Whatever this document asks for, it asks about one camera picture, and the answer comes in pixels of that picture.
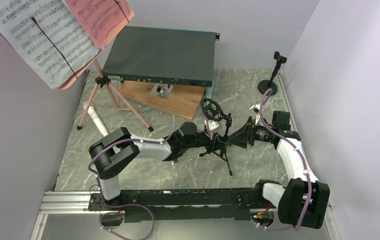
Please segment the black tripod mic stand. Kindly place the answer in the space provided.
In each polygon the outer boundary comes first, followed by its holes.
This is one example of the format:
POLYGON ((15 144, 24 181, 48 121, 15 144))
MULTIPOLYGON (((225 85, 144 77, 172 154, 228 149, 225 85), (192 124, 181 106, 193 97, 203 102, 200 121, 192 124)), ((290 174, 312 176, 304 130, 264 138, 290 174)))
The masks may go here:
POLYGON ((229 144, 227 143, 229 139, 229 128, 232 125, 232 117, 231 113, 225 114, 222 110, 219 103, 214 101, 211 98, 203 98, 200 107, 202 109, 202 112, 204 116, 206 117, 205 121, 205 130, 203 133, 208 133, 208 136, 210 138, 210 142, 206 147, 206 152, 201 153, 199 156, 202 157, 207 154, 215 154, 220 159, 225 161, 227 163, 228 172, 230 176, 233 176, 232 170, 230 168, 229 160, 227 157, 227 148, 229 147, 229 144), (219 124, 222 120, 225 120, 225 134, 221 135, 218 132, 212 132, 211 127, 209 125, 209 121, 212 121, 213 123, 219 124))

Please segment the black round-base mic stand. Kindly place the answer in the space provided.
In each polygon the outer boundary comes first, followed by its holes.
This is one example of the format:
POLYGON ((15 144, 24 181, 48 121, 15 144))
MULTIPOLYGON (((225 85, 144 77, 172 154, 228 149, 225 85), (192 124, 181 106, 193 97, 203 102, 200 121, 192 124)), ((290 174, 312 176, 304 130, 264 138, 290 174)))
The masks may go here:
POLYGON ((281 65, 285 64, 287 61, 287 57, 282 56, 278 51, 274 52, 273 58, 276 60, 276 64, 270 79, 264 79, 260 81, 257 86, 257 89, 261 94, 264 94, 267 90, 271 89, 271 96, 275 95, 278 91, 278 87, 277 84, 274 82, 274 79, 278 75, 281 65))

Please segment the white microphone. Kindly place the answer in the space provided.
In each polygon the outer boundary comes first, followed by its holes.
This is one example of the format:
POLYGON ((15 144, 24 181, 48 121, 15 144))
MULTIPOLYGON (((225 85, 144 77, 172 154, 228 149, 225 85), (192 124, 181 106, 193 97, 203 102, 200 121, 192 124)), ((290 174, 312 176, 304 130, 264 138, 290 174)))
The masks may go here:
POLYGON ((109 132, 106 129, 105 125, 101 121, 99 115, 97 114, 95 108, 92 105, 89 106, 87 110, 87 114, 89 115, 89 117, 91 118, 91 120, 93 121, 97 129, 99 130, 99 132, 102 134, 102 136, 104 137, 107 136, 109 132))

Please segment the pink music stand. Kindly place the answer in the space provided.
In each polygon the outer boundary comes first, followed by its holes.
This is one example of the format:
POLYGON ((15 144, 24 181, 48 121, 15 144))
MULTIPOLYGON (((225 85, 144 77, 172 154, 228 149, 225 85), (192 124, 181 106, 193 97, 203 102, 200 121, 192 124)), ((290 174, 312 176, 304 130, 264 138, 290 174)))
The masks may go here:
POLYGON ((110 98, 111 98, 112 107, 119 110, 120 109, 119 103, 124 102, 125 98, 119 93, 119 90, 114 85, 112 85, 108 76, 102 72, 101 66, 97 60, 97 57, 102 50, 104 50, 104 49, 100 48, 99 53, 88 64, 86 64, 82 69, 79 70, 78 75, 76 77, 69 78, 63 85, 61 85, 60 87, 58 87, 56 89, 59 89, 59 90, 67 89, 79 78, 79 76, 88 68, 89 65, 94 64, 97 71, 98 71, 98 74, 99 74, 99 76, 96 79, 94 90, 96 91, 98 89, 105 88, 106 91, 108 92, 110 98))

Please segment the pink sheet music page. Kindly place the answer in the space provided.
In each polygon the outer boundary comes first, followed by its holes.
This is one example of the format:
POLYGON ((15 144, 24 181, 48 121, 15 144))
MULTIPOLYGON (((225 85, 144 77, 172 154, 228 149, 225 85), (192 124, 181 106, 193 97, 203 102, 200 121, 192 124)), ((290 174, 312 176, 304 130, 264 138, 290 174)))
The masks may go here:
POLYGON ((65 0, 64 3, 101 49, 135 15, 126 0, 65 0))

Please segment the green microphone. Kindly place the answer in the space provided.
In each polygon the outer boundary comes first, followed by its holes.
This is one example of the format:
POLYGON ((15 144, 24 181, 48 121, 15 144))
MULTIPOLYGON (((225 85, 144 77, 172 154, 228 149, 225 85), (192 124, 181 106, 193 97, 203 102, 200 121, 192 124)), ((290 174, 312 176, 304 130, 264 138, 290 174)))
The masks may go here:
POLYGON ((214 96, 214 89, 215 89, 215 83, 212 82, 212 86, 209 88, 209 92, 210 92, 210 98, 213 99, 213 96, 214 96))

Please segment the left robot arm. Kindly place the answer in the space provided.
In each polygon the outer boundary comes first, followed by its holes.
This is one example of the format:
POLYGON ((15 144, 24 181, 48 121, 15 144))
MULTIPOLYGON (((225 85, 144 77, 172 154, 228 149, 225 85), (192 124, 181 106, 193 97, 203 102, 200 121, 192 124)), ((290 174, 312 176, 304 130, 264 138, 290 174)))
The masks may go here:
POLYGON ((220 157, 226 153, 229 135, 220 135, 205 125, 199 130, 191 121, 164 138, 145 138, 131 134, 126 127, 120 127, 89 147, 92 158, 88 169, 95 166, 96 175, 102 193, 102 204, 109 210, 115 210, 121 203, 119 173, 134 159, 155 159, 163 162, 174 161, 191 148, 205 148, 206 153, 220 151, 220 157))

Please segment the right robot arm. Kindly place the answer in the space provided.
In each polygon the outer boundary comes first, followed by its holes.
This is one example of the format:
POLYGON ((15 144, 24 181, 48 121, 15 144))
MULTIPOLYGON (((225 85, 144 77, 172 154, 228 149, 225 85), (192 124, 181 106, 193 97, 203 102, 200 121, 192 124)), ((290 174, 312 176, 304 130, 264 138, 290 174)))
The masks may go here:
POLYGON ((264 120, 249 118, 246 124, 234 132, 227 141, 243 149, 256 141, 271 143, 283 160, 288 183, 283 186, 262 182, 261 189, 253 194, 254 203, 264 208, 272 203, 277 207, 282 224, 293 227, 319 229, 323 225, 329 186, 321 183, 309 167, 298 132, 291 130, 290 113, 274 111, 272 125, 264 120))

